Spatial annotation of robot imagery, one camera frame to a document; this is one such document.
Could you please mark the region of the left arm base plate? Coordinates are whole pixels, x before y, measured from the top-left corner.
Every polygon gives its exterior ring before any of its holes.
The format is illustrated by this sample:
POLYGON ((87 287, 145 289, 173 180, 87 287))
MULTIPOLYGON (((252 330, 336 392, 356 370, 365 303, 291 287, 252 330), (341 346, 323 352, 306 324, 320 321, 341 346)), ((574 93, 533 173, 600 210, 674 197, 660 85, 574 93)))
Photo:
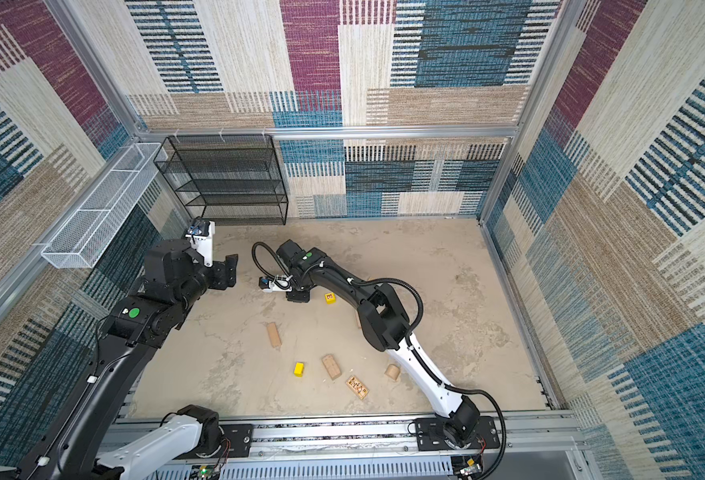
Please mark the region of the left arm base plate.
POLYGON ((193 452, 194 458, 224 460, 246 458, 252 445, 252 424, 208 426, 202 430, 202 444, 193 452))

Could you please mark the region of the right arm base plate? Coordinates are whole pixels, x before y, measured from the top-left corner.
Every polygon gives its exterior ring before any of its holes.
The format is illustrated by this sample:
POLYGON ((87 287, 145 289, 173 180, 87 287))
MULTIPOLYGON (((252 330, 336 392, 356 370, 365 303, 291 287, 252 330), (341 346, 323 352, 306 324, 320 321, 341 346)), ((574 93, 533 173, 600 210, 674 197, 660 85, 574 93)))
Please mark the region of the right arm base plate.
POLYGON ((419 451, 499 449, 502 445, 501 428, 491 416, 481 416, 465 433, 448 419, 422 417, 411 422, 408 432, 416 438, 419 451))

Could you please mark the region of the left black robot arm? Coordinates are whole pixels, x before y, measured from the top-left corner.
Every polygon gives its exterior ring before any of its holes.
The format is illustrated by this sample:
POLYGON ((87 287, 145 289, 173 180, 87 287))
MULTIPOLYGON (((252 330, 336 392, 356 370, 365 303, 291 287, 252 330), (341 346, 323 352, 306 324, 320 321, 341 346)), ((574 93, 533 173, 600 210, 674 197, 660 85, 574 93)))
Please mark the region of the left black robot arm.
POLYGON ((0 479, 118 479, 134 470, 98 463, 98 448, 136 378, 208 290, 236 285, 238 255, 214 261, 188 239, 144 256, 144 276, 106 318, 96 357, 38 443, 0 479))

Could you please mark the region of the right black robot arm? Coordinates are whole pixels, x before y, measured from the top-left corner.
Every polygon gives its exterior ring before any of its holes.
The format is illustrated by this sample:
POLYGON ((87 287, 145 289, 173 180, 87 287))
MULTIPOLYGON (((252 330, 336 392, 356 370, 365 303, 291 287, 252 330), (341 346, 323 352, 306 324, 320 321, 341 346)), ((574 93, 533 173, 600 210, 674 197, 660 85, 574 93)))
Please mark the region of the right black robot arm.
POLYGON ((450 384, 424 352, 415 330, 424 313, 417 290, 396 278, 364 280, 336 264, 318 248, 304 250, 292 240, 274 254, 298 302, 310 300, 310 290, 322 287, 356 309, 364 338, 405 370, 442 418, 448 445, 465 448, 475 440, 480 410, 473 400, 450 384))

